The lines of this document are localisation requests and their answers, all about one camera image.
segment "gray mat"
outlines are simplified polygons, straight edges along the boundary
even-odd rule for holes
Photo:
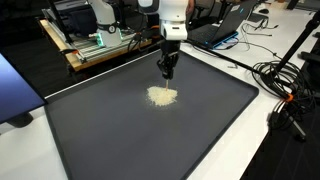
[[[170,88],[156,52],[48,99],[49,123],[70,179],[184,179],[257,96],[258,89],[181,53]]]

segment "white table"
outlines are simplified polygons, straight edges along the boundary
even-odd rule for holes
[[[270,9],[269,17],[269,26],[279,24],[279,27],[262,32],[271,33],[273,36],[248,36],[249,41],[266,46],[277,52],[279,56],[283,56],[304,30],[312,15],[301,10]],[[309,37],[297,52],[310,51],[315,42],[316,38]],[[203,54],[189,44],[182,44],[181,49],[232,76],[257,86],[250,72],[241,67],[228,68],[233,64]],[[250,66],[257,62],[274,60],[271,53],[261,48],[252,46],[249,51],[246,51],[245,44],[239,44],[231,50],[219,51],[219,53]],[[301,67],[304,61],[295,55],[290,62]],[[267,116],[278,101],[260,89],[257,98],[225,132],[189,179],[239,179],[267,134]],[[0,136],[0,179],[67,179],[44,109],[39,108],[31,114],[35,120],[30,125]]]

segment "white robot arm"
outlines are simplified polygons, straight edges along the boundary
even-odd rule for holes
[[[180,50],[181,40],[187,39],[186,9],[188,0],[138,0],[139,9],[145,14],[159,14],[162,56],[157,62],[162,76],[172,79]]]
[[[186,40],[186,8],[188,0],[138,0],[146,14],[159,14],[161,35],[168,41]]]
[[[113,8],[103,0],[87,0],[97,18],[97,41],[102,47],[113,47],[121,44],[121,34],[114,17]]]

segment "floor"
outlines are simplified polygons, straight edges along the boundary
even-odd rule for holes
[[[139,27],[139,23],[134,21],[128,23]],[[0,51],[16,64],[43,96],[75,83],[68,76],[65,63],[54,45],[45,38],[6,46]],[[99,65],[90,75],[104,72],[113,65]],[[304,121],[299,123],[307,133],[305,143],[296,141],[290,129],[270,132],[241,179],[320,179],[320,106],[318,105],[314,112],[304,115],[303,119]]]

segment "chair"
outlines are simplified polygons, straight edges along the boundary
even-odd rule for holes
[[[220,2],[221,2],[221,8],[219,11],[219,15],[217,17],[210,16],[210,14],[212,13],[212,10],[215,6],[215,0],[213,0],[213,3],[212,3],[211,8],[209,10],[209,13],[203,17],[201,17],[202,11],[205,9],[209,9],[209,7],[204,6],[202,4],[198,4],[197,2],[195,2],[196,3],[195,9],[197,10],[198,14],[197,14],[196,18],[193,18],[194,15],[191,16],[190,21],[189,21],[189,30],[196,29],[196,28],[204,26],[206,24],[213,24],[213,23],[219,24],[219,22],[221,20],[223,20],[228,6],[231,4],[231,2],[227,2],[227,0],[220,0]]]

